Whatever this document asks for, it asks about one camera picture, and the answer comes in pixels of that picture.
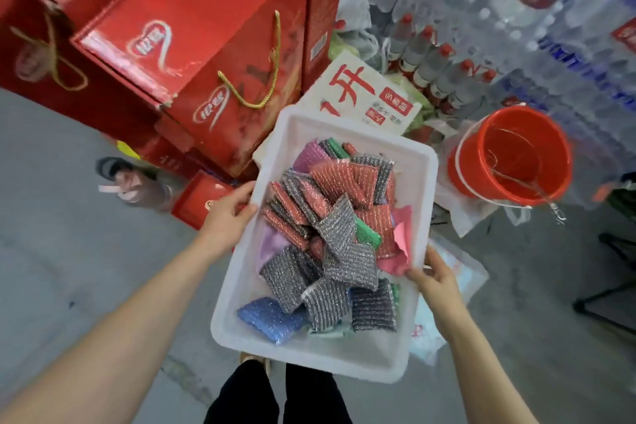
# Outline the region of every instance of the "forearm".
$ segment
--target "forearm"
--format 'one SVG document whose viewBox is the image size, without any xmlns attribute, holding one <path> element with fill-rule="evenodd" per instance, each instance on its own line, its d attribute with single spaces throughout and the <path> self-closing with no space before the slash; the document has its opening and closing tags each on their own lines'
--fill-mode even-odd
<svg viewBox="0 0 636 424">
<path fill-rule="evenodd" d="M 196 246 L 180 253 L 26 388 L 0 424 L 131 422 L 209 263 Z"/>
<path fill-rule="evenodd" d="M 470 424 L 537 424 L 472 320 L 453 331 L 449 344 Z"/>
</svg>

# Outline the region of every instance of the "person's left hand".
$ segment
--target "person's left hand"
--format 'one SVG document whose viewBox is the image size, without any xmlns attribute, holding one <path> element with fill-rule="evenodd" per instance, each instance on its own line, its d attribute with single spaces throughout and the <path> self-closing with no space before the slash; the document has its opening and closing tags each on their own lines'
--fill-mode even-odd
<svg viewBox="0 0 636 424">
<path fill-rule="evenodd" d="M 249 202 L 255 183 L 245 183 L 213 203 L 194 242 L 207 257 L 216 259 L 239 242 L 258 206 L 248 204 L 241 211 L 237 211 L 237 206 Z"/>
</svg>

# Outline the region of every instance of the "hand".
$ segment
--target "hand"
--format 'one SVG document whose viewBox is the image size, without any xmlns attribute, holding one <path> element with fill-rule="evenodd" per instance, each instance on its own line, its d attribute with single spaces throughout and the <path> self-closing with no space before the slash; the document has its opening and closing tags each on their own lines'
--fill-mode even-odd
<svg viewBox="0 0 636 424">
<path fill-rule="evenodd" d="M 215 201 L 205 218 L 194 245 L 211 260 L 217 259 L 239 242 L 245 227 L 258 211 L 258 206 L 248 204 L 237 212 L 237 205 L 249 202 L 256 182 L 245 183 L 229 195 Z"/>
<path fill-rule="evenodd" d="M 435 318 L 442 337 L 450 341 L 473 321 L 457 286 L 457 279 L 440 254 L 426 247 L 424 263 L 432 269 L 410 268 L 406 277 L 417 285 Z"/>
</svg>

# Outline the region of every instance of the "black pants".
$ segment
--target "black pants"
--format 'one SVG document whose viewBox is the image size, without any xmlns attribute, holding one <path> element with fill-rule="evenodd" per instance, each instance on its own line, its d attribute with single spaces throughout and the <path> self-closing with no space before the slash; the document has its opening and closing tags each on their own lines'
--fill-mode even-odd
<svg viewBox="0 0 636 424">
<path fill-rule="evenodd" d="M 327 372 L 287 364 L 284 424 L 351 423 L 336 381 Z M 278 422 L 279 406 L 263 364 L 239 365 L 212 403 L 204 424 Z"/>
</svg>

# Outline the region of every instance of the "white bucket handle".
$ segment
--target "white bucket handle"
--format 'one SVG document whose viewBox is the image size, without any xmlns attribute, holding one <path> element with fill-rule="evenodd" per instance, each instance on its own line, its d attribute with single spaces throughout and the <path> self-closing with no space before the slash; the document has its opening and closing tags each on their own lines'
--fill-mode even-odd
<svg viewBox="0 0 636 424">
<path fill-rule="evenodd" d="M 521 208 L 521 209 L 531 210 L 532 207 L 529 205 L 501 203 L 500 201 L 494 201 L 494 200 L 486 198 L 485 196 L 480 195 L 468 184 L 468 182 L 464 178 L 464 175 L 462 174 L 462 170 L 459 168 L 459 154 L 462 150 L 462 146 L 464 145 L 466 139 L 468 139 L 468 137 L 471 135 L 473 130 L 477 128 L 481 123 L 483 123 L 483 121 L 487 119 L 489 116 L 491 116 L 491 114 L 487 115 L 486 117 L 482 117 L 479 121 L 477 121 L 477 123 L 473 124 L 468 129 L 468 131 L 466 131 L 464 136 L 462 136 L 462 138 L 459 140 L 459 144 L 457 145 L 457 150 L 455 151 L 455 169 L 457 170 L 457 176 L 459 176 L 459 180 L 462 182 L 462 184 L 466 187 L 468 191 L 470 191 L 471 193 L 473 193 L 473 195 L 475 195 L 477 198 L 482 199 L 483 201 L 496 204 L 497 206 L 503 206 L 505 208 Z"/>
</svg>

